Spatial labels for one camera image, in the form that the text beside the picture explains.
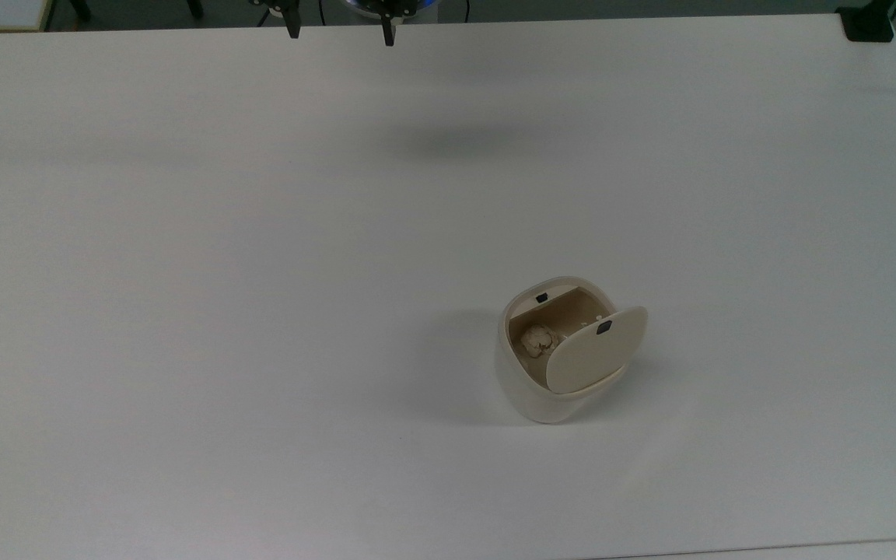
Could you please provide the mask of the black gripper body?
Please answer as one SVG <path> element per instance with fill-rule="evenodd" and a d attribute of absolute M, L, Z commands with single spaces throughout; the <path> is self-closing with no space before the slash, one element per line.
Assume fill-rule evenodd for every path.
<path fill-rule="evenodd" d="M 276 10 L 278 14 L 295 10 L 301 1 L 251 1 L 252 5 Z M 338 1 L 346 9 L 363 17 L 413 18 L 420 13 L 419 1 Z"/>

